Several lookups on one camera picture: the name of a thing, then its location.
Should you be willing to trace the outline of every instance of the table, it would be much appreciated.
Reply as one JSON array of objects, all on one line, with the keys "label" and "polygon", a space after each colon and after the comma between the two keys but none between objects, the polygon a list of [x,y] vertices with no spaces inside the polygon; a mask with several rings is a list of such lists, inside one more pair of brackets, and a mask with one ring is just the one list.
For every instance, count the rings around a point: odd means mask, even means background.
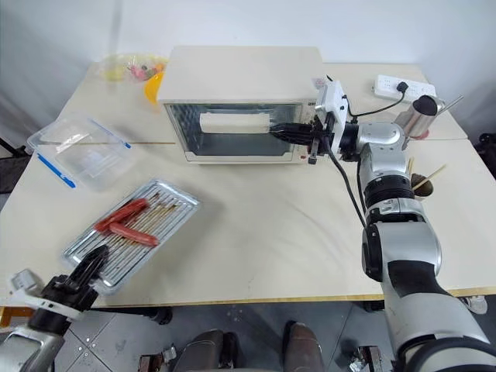
[{"label": "table", "polygon": [[[0,214],[0,297],[6,278],[23,268],[45,281],[68,272],[60,254],[71,240],[152,177],[192,193],[202,207],[120,292],[95,306],[382,297],[361,269],[361,226],[330,160],[186,164],[169,134],[160,138],[169,144],[134,141],[133,171],[99,193],[72,190],[31,160]],[[496,293],[491,174],[467,139],[412,141],[407,155],[422,174],[448,163],[423,202],[443,246],[440,284],[455,295]],[[355,164],[344,167],[356,190]]]},{"label": "table", "polygon": [[[174,129],[160,107],[149,103],[142,82],[113,83],[97,75],[97,64],[92,64],[84,80],[60,113],[83,112],[104,123],[114,133],[131,143],[174,143]],[[355,112],[378,109],[392,103],[374,96],[372,87],[378,74],[427,81],[419,67],[411,64],[326,64],[325,72],[340,80]],[[393,121],[409,103],[370,115],[367,120]],[[449,112],[443,113],[432,124],[428,140],[461,140],[467,134]]]}]

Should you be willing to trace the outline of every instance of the clear plastic lid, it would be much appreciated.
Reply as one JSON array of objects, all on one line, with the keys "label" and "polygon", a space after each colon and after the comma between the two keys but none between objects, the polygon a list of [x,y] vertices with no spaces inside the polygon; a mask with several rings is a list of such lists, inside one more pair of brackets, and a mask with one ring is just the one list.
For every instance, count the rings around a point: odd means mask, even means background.
[{"label": "clear plastic lid", "polygon": [[95,120],[70,114],[28,138],[37,157],[68,186],[104,188],[130,166],[128,143]]}]

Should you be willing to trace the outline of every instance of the sausage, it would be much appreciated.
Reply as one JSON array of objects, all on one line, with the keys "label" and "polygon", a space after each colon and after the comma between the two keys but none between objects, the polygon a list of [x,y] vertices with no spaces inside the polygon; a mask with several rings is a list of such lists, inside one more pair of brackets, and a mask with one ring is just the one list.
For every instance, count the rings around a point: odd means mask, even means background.
[{"label": "sausage", "polygon": [[103,233],[106,229],[109,228],[110,224],[113,222],[120,222],[126,217],[129,217],[132,214],[135,214],[142,209],[145,209],[148,206],[148,201],[145,198],[134,199],[130,201],[128,204],[119,208],[115,212],[113,212],[109,217],[99,221],[95,224],[95,230]]},{"label": "sausage", "polygon": [[129,227],[125,227],[117,222],[111,223],[109,228],[114,234],[124,236],[125,238],[131,239],[135,242],[145,244],[146,246],[158,246],[159,240],[153,235],[148,235],[144,232],[130,229]]}]

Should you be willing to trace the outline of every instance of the wooden skewer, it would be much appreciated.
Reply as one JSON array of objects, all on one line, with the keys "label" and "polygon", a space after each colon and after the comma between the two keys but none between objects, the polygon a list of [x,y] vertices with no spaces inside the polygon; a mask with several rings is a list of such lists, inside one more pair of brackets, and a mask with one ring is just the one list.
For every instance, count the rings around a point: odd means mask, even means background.
[{"label": "wooden skewer", "polygon": [[411,157],[410,159],[408,159],[408,166],[407,166],[407,169],[408,169],[408,174],[412,175],[412,171],[413,171],[413,162],[415,161],[415,158],[414,157]]},{"label": "wooden skewer", "polygon": [[446,165],[448,164],[444,164],[440,169],[436,170],[435,172],[433,172],[430,176],[428,176],[425,180],[422,180],[420,181],[419,183],[417,183],[414,187],[413,187],[413,191],[415,191],[416,189],[420,188],[425,182],[427,181],[430,181],[432,178],[434,178],[435,176],[437,176],[444,168],[446,168]]}]

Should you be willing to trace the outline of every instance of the floor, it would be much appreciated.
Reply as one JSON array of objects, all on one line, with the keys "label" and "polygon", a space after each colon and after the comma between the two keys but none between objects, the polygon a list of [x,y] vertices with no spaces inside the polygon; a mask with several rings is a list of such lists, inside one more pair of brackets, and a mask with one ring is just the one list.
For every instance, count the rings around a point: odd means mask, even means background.
[{"label": "floor", "polygon": [[[489,312],[476,319],[496,342],[496,296],[487,299]],[[162,326],[141,315],[88,312],[71,326],[55,367],[57,372],[136,372],[141,355],[159,353],[172,343],[182,350],[199,333],[219,328],[238,335],[244,367],[281,370],[287,320],[304,322],[315,332],[328,371],[346,370],[346,355],[358,345],[379,346],[384,370],[391,369],[384,313],[365,312],[351,302],[176,307],[172,321]]]}]

